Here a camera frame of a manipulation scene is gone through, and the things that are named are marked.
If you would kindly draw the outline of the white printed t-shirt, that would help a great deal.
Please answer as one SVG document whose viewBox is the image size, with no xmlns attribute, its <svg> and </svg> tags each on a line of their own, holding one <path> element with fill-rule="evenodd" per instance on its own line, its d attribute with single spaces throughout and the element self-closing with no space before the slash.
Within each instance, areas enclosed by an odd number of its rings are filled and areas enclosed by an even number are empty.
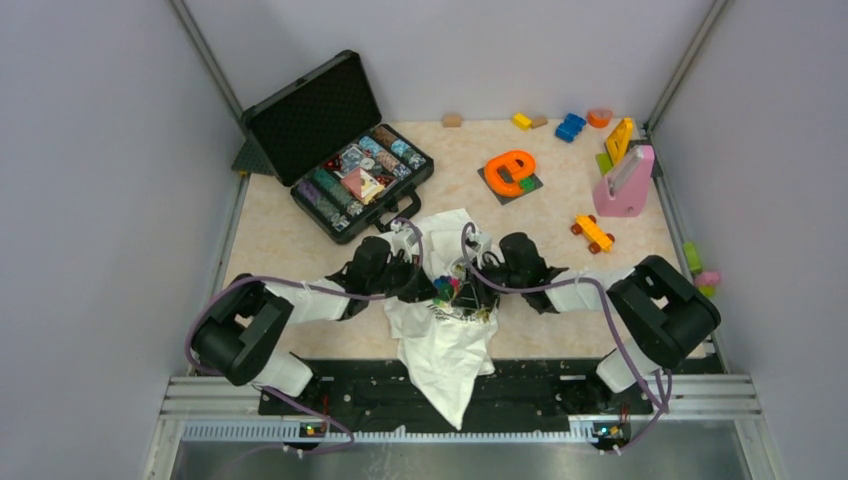
<svg viewBox="0 0 848 480">
<path fill-rule="evenodd" d="M 464 209 L 443 211 L 416 223 L 423 235 L 423 273 L 430 282 L 464 278 L 460 235 L 472 221 Z M 476 379 L 494 372 L 488 344 L 498 331 L 495 307 L 465 313 L 445 300 L 383 303 L 398 359 L 412 384 L 455 430 L 463 428 Z"/>
</svg>

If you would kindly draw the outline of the colourful beaded brooch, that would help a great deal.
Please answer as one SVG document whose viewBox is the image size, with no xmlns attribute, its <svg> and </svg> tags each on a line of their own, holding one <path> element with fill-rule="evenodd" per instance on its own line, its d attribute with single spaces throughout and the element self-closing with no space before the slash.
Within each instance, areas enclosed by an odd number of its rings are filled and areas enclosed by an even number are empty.
<svg viewBox="0 0 848 480">
<path fill-rule="evenodd" d="M 433 281 L 433 286 L 436 289 L 436 296 L 433 298 L 433 303 L 439 307 L 450 306 L 457 297 L 461 281 L 453 276 L 439 276 Z"/>
</svg>

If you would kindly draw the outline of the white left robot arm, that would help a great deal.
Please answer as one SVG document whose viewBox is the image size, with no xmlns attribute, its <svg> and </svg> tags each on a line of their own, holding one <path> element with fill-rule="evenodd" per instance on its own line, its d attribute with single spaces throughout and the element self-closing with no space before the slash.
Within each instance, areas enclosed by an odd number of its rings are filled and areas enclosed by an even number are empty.
<svg viewBox="0 0 848 480">
<path fill-rule="evenodd" d="M 298 283 L 242 274 L 201 311 L 187 336 L 196 368 L 234 386 L 282 393 L 297 413 L 319 404 L 312 368 L 277 345 L 288 326 L 349 320 L 377 300 L 418 303 L 436 297 L 418 246 L 369 236 L 337 272 Z"/>
</svg>

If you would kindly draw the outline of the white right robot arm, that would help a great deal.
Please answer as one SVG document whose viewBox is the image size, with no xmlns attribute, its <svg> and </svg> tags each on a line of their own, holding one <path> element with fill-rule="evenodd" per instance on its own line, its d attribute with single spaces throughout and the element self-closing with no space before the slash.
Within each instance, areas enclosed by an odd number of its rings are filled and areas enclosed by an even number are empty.
<svg viewBox="0 0 848 480">
<path fill-rule="evenodd" d="M 721 323 L 717 307 L 665 258 L 649 255 L 631 269 L 580 273 L 547 265 L 523 232 L 501 239 L 468 222 L 460 252 L 470 277 L 498 294 L 521 296 L 536 312 L 599 311 L 606 317 L 614 350 L 586 385 L 589 404 L 612 412 L 633 384 L 648 374 L 677 368 Z"/>
</svg>

